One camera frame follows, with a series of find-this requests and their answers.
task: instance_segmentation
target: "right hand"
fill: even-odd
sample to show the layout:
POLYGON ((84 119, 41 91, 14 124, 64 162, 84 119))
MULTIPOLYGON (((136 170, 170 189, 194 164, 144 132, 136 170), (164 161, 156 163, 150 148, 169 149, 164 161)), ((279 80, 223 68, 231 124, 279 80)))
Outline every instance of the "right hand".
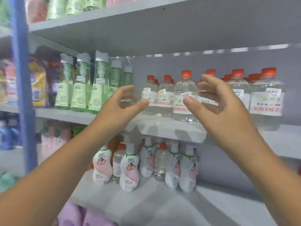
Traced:
POLYGON ((200 96, 216 101, 218 106, 200 103, 190 96, 185 97, 183 103, 209 135, 234 158, 244 154, 246 145, 262 148, 259 146, 266 143, 255 128, 248 110, 227 83, 204 74, 202 80, 198 88, 205 91, 199 92, 200 96))

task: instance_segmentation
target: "fingernail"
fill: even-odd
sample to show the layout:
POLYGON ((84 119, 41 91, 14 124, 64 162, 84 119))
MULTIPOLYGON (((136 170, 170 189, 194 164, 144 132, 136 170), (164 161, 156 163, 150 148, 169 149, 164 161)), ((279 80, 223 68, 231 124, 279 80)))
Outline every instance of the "fingernail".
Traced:
POLYGON ((183 99, 184 104, 189 105, 191 102, 192 102, 191 96, 184 97, 184 99, 183 99))

